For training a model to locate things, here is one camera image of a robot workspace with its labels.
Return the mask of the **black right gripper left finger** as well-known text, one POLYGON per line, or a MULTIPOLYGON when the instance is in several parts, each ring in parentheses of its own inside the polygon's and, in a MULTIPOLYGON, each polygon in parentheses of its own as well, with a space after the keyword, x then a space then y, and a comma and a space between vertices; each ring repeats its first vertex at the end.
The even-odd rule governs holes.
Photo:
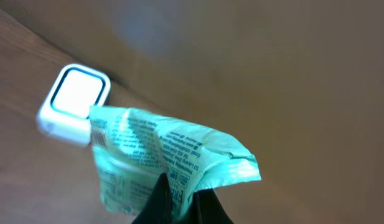
POLYGON ((144 208, 132 224, 171 224, 172 196, 166 173, 162 173, 144 208))

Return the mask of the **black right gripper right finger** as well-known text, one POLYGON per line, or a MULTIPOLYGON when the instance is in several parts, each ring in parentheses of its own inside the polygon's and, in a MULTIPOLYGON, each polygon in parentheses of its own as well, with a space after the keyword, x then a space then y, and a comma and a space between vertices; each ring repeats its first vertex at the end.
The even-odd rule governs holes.
POLYGON ((194 193, 191 209, 194 224, 233 224, 214 189, 194 193))

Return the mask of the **teal wet wipes pack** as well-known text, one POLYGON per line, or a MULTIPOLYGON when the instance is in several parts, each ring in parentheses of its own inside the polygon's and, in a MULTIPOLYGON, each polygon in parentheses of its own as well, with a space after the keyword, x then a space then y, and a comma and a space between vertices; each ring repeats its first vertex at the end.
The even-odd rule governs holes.
POLYGON ((186 217, 195 192, 261 179, 255 156, 216 129, 111 106, 92 106, 90 124, 101 201, 114 213, 140 213, 161 174, 176 220, 186 217))

